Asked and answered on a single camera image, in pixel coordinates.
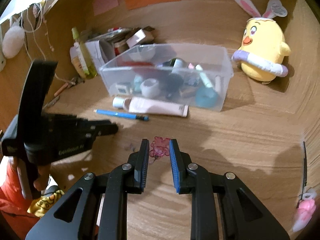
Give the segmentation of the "person's left hand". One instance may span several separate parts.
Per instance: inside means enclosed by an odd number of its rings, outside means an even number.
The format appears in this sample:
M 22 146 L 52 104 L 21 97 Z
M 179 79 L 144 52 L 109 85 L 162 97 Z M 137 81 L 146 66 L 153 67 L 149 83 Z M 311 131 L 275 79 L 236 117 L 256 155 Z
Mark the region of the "person's left hand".
M 8 163 L 13 171 L 17 172 L 17 167 L 20 162 L 22 162 L 17 157 L 9 157 Z M 37 177 L 33 182 L 34 188 L 37 191 L 45 190 L 48 185 L 49 175 L 50 175 L 51 164 L 37 167 Z

